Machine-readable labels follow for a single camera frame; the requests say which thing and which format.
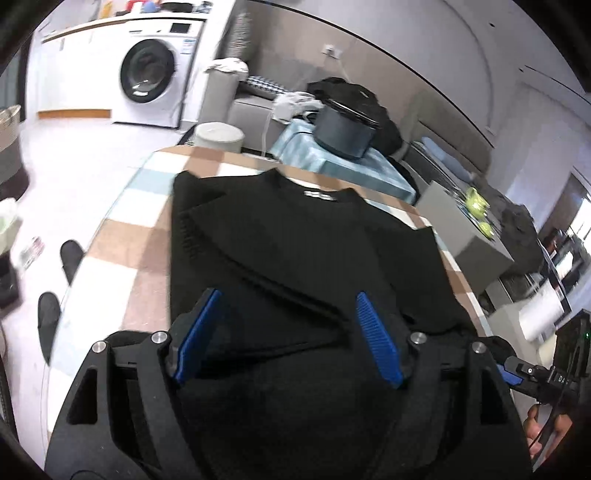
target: table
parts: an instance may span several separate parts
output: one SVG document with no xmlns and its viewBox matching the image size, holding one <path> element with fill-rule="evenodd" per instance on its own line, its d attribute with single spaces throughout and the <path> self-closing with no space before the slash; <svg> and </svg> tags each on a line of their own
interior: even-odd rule
<svg viewBox="0 0 591 480">
<path fill-rule="evenodd" d="M 345 160 L 319 146 L 313 131 L 314 125 L 292 120 L 269 153 L 285 165 L 346 180 L 403 202 L 414 202 L 414 189 L 376 149 L 370 148 L 358 161 Z"/>
<path fill-rule="evenodd" d="M 167 330 L 171 184 L 188 170 L 200 177 L 253 175 L 278 167 L 288 178 L 325 190 L 354 188 L 370 204 L 413 228 L 430 226 L 410 205 L 380 192 L 260 157 L 202 147 L 153 153 L 131 179 L 97 230 L 63 302 L 47 384 L 51 432 L 74 376 L 94 342 L 118 330 Z M 475 295 L 437 239 L 456 298 L 480 335 L 491 335 Z"/>
<path fill-rule="evenodd" d="M 438 183 L 431 182 L 416 207 L 433 223 L 477 295 L 513 264 L 499 236 L 486 238 Z"/>
</svg>

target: checkered tablecloth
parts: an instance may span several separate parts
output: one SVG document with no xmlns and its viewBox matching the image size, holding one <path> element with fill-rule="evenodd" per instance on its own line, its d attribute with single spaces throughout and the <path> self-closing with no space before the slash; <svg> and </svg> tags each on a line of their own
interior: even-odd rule
<svg viewBox="0 0 591 480">
<path fill-rule="evenodd" d="M 188 170 L 199 177 L 253 175 L 278 167 L 288 178 L 324 190 L 354 188 L 370 204 L 413 228 L 430 226 L 410 205 L 346 181 L 261 158 L 201 147 L 153 153 L 118 197 L 99 227 L 64 301 L 47 386 L 52 431 L 78 368 L 94 342 L 117 330 L 167 330 L 171 185 Z M 441 259 L 458 301 L 480 335 L 490 328 L 455 260 L 438 239 Z"/>
<path fill-rule="evenodd" d="M 370 148 L 359 160 L 345 160 L 319 146 L 314 141 L 313 132 L 314 125 L 296 118 L 283 130 L 269 153 L 285 165 L 413 202 L 414 189 L 379 151 Z"/>
</svg>

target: laundry basket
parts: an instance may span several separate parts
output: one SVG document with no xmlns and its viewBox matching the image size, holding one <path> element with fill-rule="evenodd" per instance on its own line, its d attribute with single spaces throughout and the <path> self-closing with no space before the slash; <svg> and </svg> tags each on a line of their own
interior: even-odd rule
<svg viewBox="0 0 591 480">
<path fill-rule="evenodd" d="M 17 200 L 29 186 L 18 139 L 21 106 L 0 109 L 0 200 Z"/>
</svg>

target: metal bolt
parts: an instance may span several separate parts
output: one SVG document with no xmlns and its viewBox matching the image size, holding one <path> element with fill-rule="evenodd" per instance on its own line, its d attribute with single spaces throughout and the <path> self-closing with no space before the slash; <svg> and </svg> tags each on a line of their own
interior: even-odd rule
<svg viewBox="0 0 591 480">
<path fill-rule="evenodd" d="M 410 341 L 415 345 L 422 345 L 427 341 L 427 335 L 423 332 L 413 332 L 410 334 Z"/>
<path fill-rule="evenodd" d="M 166 332 L 154 332 L 152 334 L 152 341 L 154 343 L 164 343 L 168 338 L 168 334 Z"/>
<path fill-rule="evenodd" d="M 99 340 L 92 345 L 92 351 L 94 353 L 101 353 L 105 348 L 107 348 L 107 342 L 103 340 Z"/>
<path fill-rule="evenodd" d="M 486 352 L 486 345 L 482 342 L 474 342 L 472 344 L 472 350 L 474 350 L 475 353 L 484 353 Z"/>
</svg>

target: wall outlet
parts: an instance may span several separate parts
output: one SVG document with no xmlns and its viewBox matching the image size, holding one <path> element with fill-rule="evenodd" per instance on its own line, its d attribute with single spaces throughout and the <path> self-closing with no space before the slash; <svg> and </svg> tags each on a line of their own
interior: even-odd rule
<svg viewBox="0 0 591 480">
<path fill-rule="evenodd" d="M 324 47 L 322 47 L 322 53 L 338 60 L 341 58 L 343 51 L 334 45 L 326 44 Z"/>
</svg>

